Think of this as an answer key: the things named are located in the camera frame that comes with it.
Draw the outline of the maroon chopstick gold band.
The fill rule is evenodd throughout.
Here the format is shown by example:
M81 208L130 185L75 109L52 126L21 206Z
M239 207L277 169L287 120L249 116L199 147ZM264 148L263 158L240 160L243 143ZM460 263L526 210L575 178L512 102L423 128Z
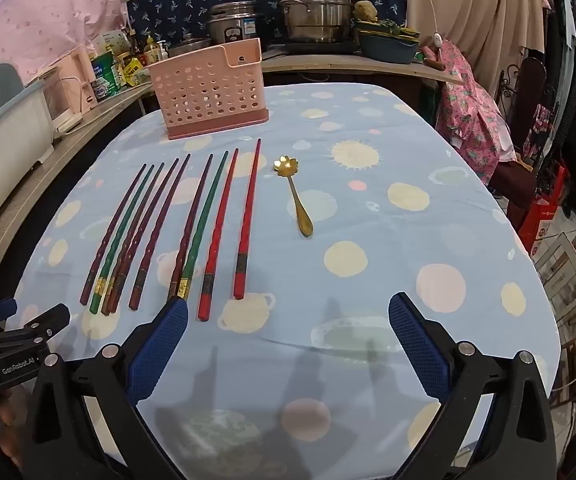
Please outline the maroon chopstick gold band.
M180 282L183 266L186 260L186 255L188 252L188 246L190 243L190 237L192 236L192 229L194 228L197 210L200 203L200 198L203 192L203 188L206 185L208 173L212 164L213 155L210 154L206 164L203 167L202 174L197 185L194 198L190 204L189 211L186 217L186 222L184 225L183 235L180 241L180 246L178 246L177 256L175 259L175 264L171 279L169 282L168 298L172 298L177 295L178 283Z

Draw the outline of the red chopstick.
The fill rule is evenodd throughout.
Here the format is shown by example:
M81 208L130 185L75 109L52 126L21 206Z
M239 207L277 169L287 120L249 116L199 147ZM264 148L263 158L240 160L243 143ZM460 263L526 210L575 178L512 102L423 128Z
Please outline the red chopstick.
M256 174L258 173L259 158L261 151L261 140L256 140L256 150L254 151L249 177L248 190L246 194L245 209L242 215L242 223L237 252L236 269L234 276L233 295L237 300L245 297L246 277L248 266L248 253L250 244L250 231L253 215L254 192L256 192Z
M213 294L213 286L216 274L216 267L218 266L218 251L220 250L220 243L223 231L223 224L225 221L228 199L230 198L230 188L234 177L234 171L237 164L239 150L233 152L230 166L228 167L227 176L224 183L220 203L218 204L218 213L215 217L214 227L211 236L211 244L209 247L208 261L204 269L202 289L198 306L198 320L201 322L208 322L211 311L211 301Z

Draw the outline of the green chopstick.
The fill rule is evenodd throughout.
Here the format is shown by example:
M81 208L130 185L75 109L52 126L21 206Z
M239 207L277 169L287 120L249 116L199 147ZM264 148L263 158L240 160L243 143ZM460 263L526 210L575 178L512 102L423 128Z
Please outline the green chopstick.
M93 265L88 272L81 296L81 300L88 305L91 314L97 314L102 308L102 300L108 286L111 270L116 264L125 231L131 222L131 211L137 206L138 194L145 191L148 179L151 178L153 172L154 165L143 166L139 169L102 239L102 244L100 244Z
M192 286L192 278L194 277L196 261L199 254L199 248L203 239L204 231L206 230L206 225L210 216L216 190L218 189L218 184L221 181L228 154L230 154L229 151L225 151L223 153L220 164L218 165L218 169L215 171L208 195L201 209L201 214L197 222L194 236L192 237L192 244L190 244L189 252L182 272L181 281L180 284L178 284L177 289L177 295L184 300L187 300L189 296L190 286Z

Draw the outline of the brown chopstick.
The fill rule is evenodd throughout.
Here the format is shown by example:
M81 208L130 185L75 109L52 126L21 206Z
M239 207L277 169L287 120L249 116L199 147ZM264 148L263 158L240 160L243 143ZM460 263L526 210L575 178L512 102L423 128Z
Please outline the brown chopstick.
M104 301L102 302L103 315L110 315L111 313L110 297L113 292L114 281L117 279L117 276L119 275L119 271L121 269L123 260L125 259L125 256L128 253L128 248L130 248L131 246L132 238L139 225L140 217L143 214L143 211L148 203L149 197L151 196L152 190L154 189L154 185L156 184L163 167L164 163L162 162L159 165L156 172L154 173L154 176L148 179L148 186L146 187L146 190L138 194L139 203L131 211L131 217L130 217L131 223L128 226L128 230L125 233L123 244L120 249L116 264L114 265L114 268L110 273L110 279L108 281L108 286L105 291Z

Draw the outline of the gold flower spoon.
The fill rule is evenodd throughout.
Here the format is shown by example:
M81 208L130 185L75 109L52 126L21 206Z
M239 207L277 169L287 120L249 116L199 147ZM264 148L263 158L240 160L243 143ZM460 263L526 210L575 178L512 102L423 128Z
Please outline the gold flower spoon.
M294 211L296 212L296 220L300 233L304 237L311 237L314 233L313 222L306 212L297 188L294 185L294 176L298 172L299 163L297 159L288 155L282 155L279 159L273 162L273 167L279 176L286 178L290 188L292 200L294 201Z

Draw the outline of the blue patterned tablecloth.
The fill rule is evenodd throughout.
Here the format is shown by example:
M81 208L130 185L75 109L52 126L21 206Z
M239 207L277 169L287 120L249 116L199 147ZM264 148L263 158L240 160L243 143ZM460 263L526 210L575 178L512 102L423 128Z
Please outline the blue patterned tablecloth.
M531 352L545 385L559 362L552 308L515 230L479 178L422 118L368 84L295 84L265 93L264 124L170 140L160 112L126 127L60 201L22 274L15 325L65 304L50 346L65 359L120 344L166 301L186 217L238 148L210 318L192 318L139 411L194 479L371 479L410 454L439 405L425 394L388 322L405 292L427 318L489 356ZM239 237L261 140L245 297L234 298ZM137 311L91 314L79 302L108 224L143 166L162 180L190 155ZM314 233L298 228L294 176Z

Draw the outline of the pink floral cloth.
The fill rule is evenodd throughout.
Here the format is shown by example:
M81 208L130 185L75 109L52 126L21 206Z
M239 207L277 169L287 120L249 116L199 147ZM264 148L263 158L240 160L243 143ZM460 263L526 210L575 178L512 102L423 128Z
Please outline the pink floral cloth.
M445 84L436 129L477 177L488 184L500 162L514 158L509 130L494 99L474 79L459 48L443 40L441 61L462 84Z

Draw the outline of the green white milk can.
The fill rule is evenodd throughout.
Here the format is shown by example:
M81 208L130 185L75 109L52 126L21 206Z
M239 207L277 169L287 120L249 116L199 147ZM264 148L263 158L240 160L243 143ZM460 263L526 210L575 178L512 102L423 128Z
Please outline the green white milk can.
M114 76L114 57L110 51L96 56L90 60L92 64L95 80L92 82L96 99L102 102L119 93L120 87L117 78Z

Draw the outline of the yellow oil bottle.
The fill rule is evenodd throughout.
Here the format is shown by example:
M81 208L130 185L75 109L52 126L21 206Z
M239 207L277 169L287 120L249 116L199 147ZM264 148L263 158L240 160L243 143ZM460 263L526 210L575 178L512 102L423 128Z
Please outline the yellow oil bottle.
M161 61L161 51L159 44L154 38L148 36L144 47L144 59L147 65L158 63Z

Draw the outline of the small steel lidded pot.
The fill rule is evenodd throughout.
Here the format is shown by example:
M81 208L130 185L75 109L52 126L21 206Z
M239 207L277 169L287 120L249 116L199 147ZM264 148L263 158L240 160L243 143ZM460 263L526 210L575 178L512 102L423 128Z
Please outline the small steel lidded pot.
M170 58L174 58L174 56L207 48L210 47L210 45L211 45L210 38L188 37L186 39L183 39L179 44L169 47L168 53Z

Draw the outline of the blue bowl with items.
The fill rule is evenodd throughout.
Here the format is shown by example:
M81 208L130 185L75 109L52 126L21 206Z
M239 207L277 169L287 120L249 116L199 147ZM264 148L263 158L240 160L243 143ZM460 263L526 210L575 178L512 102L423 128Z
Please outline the blue bowl with items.
M418 33L406 32L394 23L356 20L354 32L362 53L375 61L410 64L418 49Z

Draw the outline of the steel rice cooker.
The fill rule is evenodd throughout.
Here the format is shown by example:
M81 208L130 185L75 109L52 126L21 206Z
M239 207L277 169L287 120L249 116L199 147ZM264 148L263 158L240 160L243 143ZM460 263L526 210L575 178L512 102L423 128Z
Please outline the steel rice cooker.
M256 2L233 1L212 6L207 21L210 37L215 44L256 38Z

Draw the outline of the beige hanging curtain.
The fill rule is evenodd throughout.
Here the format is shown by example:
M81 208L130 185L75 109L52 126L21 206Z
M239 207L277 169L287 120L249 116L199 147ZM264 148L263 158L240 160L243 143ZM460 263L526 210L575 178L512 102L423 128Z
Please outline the beige hanging curtain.
M545 0L407 0L407 25L423 40L439 34L493 93L501 70L528 49L544 51Z

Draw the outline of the pink dotted cloth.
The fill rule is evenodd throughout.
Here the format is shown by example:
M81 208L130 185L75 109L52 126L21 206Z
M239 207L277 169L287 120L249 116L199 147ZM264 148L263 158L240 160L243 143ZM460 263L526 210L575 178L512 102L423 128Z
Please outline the pink dotted cloth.
M28 82L125 20L125 0L0 0L0 63Z

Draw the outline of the large steel steamer pot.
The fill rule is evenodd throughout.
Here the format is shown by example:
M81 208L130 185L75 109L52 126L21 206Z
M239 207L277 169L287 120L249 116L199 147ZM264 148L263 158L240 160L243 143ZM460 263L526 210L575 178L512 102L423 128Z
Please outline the large steel steamer pot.
M288 39L336 44L350 34L353 0L279 0Z

